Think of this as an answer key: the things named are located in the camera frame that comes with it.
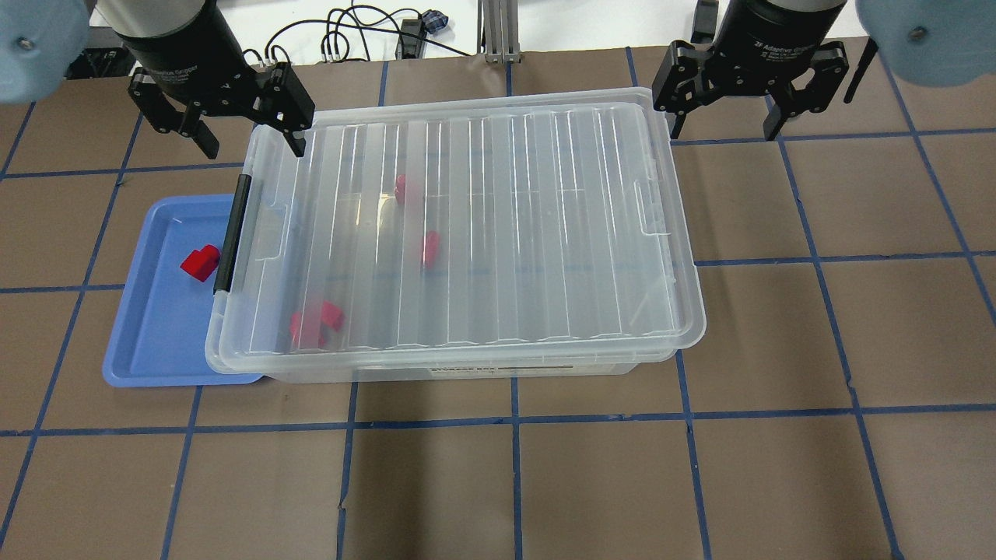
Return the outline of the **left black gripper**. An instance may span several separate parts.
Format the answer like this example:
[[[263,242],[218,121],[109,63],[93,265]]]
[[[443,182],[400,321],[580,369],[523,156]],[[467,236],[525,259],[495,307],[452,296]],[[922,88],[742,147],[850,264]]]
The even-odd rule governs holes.
[[[314,102],[284,61],[257,71],[215,1],[118,1],[114,32],[139,62],[129,96],[159,132],[189,135],[206,159],[219,141],[202,117],[244,117],[284,132],[305,156]]]

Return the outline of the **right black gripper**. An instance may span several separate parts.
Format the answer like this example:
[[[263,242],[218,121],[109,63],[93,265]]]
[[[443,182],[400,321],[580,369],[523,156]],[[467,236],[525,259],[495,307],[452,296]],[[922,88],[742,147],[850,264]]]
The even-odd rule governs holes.
[[[726,96],[769,95],[763,121],[775,141],[804,111],[823,111],[842,85],[849,58],[826,35],[843,1],[732,1],[708,42],[673,41],[652,82],[655,109],[668,112],[669,138],[687,114]]]

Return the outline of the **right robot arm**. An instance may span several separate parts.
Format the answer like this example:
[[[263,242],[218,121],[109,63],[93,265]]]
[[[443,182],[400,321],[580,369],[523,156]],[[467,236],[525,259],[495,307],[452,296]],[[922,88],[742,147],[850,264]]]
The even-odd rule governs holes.
[[[768,96],[768,141],[787,121],[822,113],[843,80],[849,103],[868,66],[881,56],[901,79],[919,86],[961,86],[991,75],[995,60],[992,1],[858,1],[867,43],[851,66],[829,31],[843,1],[732,1],[695,8],[691,41],[672,42],[652,82],[654,109],[671,114],[678,138],[691,111],[727,96]]]

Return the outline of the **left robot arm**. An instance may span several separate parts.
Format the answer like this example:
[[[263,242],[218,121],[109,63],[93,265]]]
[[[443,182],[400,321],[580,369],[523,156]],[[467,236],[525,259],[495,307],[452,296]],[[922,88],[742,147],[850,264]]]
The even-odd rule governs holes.
[[[84,53],[96,12],[138,67],[128,86],[160,134],[191,139],[215,159],[206,117],[242,117],[280,132],[301,157],[314,102],[288,61],[253,68],[214,1],[4,1],[2,102],[31,103],[60,88]]]

